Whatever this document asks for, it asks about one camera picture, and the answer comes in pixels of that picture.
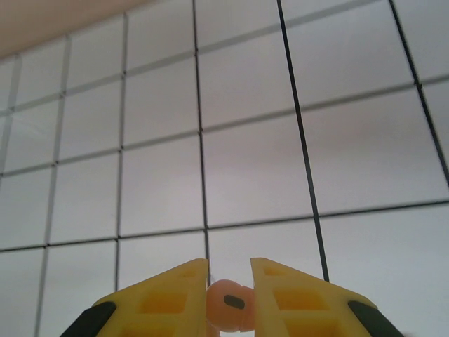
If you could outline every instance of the orange ball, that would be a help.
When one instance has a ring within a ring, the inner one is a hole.
[[[206,316],[223,332],[254,330],[254,290],[221,279],[206,292]]]

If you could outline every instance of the grid wall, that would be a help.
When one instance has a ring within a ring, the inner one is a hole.
[[[59,336],[198,257],[251,286],[264,256],[445,336],[448,14],[167,0],[1,61],[2,330]]]

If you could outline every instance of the black marking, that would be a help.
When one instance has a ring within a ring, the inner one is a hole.
[[[201,169],[201,201],[203,206],[204,251],[206,258],[210,261],[208,205],[206,197],[206,169],[204,164],[205,159],[204,159],[204,141],[203,141],[203,113],[201,110],[201,85],[200,85],[199,62],[198,62],[198,29],[196,25],[196,0],[192,0],[192,8],[193,8],[193,23],[194,23],[196,104],[198,106],[198,136],[199,136],[199,158]],[[208,268],[208,286],[210,286],[210,266]]]
[[[371,337],[404,337],[378,309],[357,300],[349,301],[348,306]]]
[[[245,309],[245,301],[233,295],[224,295],[223,301],[229,306],[236,309]]]
[[[298,94],[297,94],[296,81],[295,81],[295,72],[293,71],[293,63],[292,63],[292,58],[291,58],[291,54],[290,54],[290,46],[288,45],[286,22],[285,22],[285,20],[283,18],[283,11],[282,11],[281,0],[277,0],[277,3],[278,3],[279,20],[281,21],[281,31],[282,31],[283,45],[284,45],[284,48],[286,50],[288,73],[290,75],[290,84],[291,84],[291,87],[292,87],[293,102],[295,103],[295,112],[296,112],[297,127],[298,127],[298,131],[299,131],[301,148],[302,148],[302,156],[304,158],[304,165],[305,165],[305,169],[306,169],[307,184],[309,186],[309,195],[310,195],[311,209],[312,209],[312,212],[314,214],[315,232],[316,232],[316,239],[318,241],[318,250],[319,250],[319,253],[320,253],[321,268],[323,270],[323,278],[324,278],[324,280],[329,282],[328,263],[326,262],[326,254],[324,252],[323,234],[321,233],[321,224],[320,224],[320,217],[319,217],[319,212],[318,212],[318,204],[316,202],[314,181],[313,181],[312,174],[311,174],[311,164],[310,164],[310,159],[309,159],[309,150],[307,149],[306,135],[305,135],[305,131],[304,131],[304,124],[302,122],[300,99],[299,99]]]
[[[104,302],[84,310],[61,337],[96,337],[115,309],[114,302]]]
[[[391,11],[393,13],[394,22],[396,23],[396,28],[398,29],[399,37],[401,38],[403,50],[404,50],[404,53],[406,54],[408,65],[410,67],[410,71],[413,76],[413,81],[415,82],[416,90],[418,92],[418,96],[420,97],[421,106],[424,111],[424,116],[427,120],[427,125],[429,127],[429,131],[432,136],[432,140],[434,141],[434,147],[435,147],[436,153],[438,155],[438,159],[440,160],[441,169],[443,170],[443,173],[444,173],[444,176],[446,179],[446,183],[449,187],[448,163],[446,162],[443,148],[441,147],[441,142],[440,142],[440,139],[439,139],[438,134],[435,129],[435,123],[434,123],[434,120],[432,119],[431,112],[430,112],[429,106],[427,104],[426,97],[424,95],[424,91],[422,90],[422,83],[420,81],[420,77],[418,76],[418,73],[416,70],[415,61],[413,61],[412,53],[410,52],[410,48],[408,47],[406,34],[403,31],[401,19],[399,18],[399,14],[396,9],[396,5],[394,4],[394,0],[389,0],[389,4],[391,7]]]

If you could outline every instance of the beige ceiling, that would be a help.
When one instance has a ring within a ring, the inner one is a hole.
[[[0,0],[0,58],[153,0]]]

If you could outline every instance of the square tile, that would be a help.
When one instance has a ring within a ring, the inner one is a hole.
[[[285,20],[299,18],[319,11],[353,2],[350,0],[282,0]]]
[[[301,105],[411,83],[388,1],[288,30]]]
[[[303,121],[321,212],[448,196],[416,91],[311,111]]]
[[[8,109],[9,90],[13,79],[14,60],[0,62],[0,112]]]
[[[280,25],[278,6],[272,0],[198,0],[196,17],[200,47]]]
[[[68,96],[60,158],[119,147],[120,81]]]
[[[114,292],[114,266],[114,242],[49,248],[39,336],[59,336]]]
[[[203,227],[199,140],[126,151],[121,233]]]
[[[209,232],[213,281],[231,279],[251,288],[250,258],[269,258],[323,278],[314,221]]]
[[[129,13],[128,69],[194,52],[192,1],[162,1]]]
[[[126,81],[125,144],[198,129],[193,58]]]
[[[60,92],[64,47],[59,40],[22,54],[17,104]]]
[[[204,233],[120,241],[119,288],[165,272],[195,258],[204,258]]]
[[[1,179],[0,247],[43,244],[51,170]]]
[[[203,125],[293,108],[280,32],[200,54]]]
[[[204,137],[209,225],[311,213],[296,116]]]
[[[449,208],[323,219],[330,281],[379,306],[400,331],[449,329]]]
[[[449,2],[395,0],[421,79],[449,73]]]
[[[58,167],[52,242],[116,234],[118,169],[117,154]]]
[[[0,325],[8,337],[33,336],[43,249],[0,254]]]
[[[449,82],[425,86],[424,93],[447,161],[449,160]]]
[[[5,171],[51,163],[58,121],[58,101],[12,114]]]
[[[68,87],[120,74],[123,16],[72,35]]]

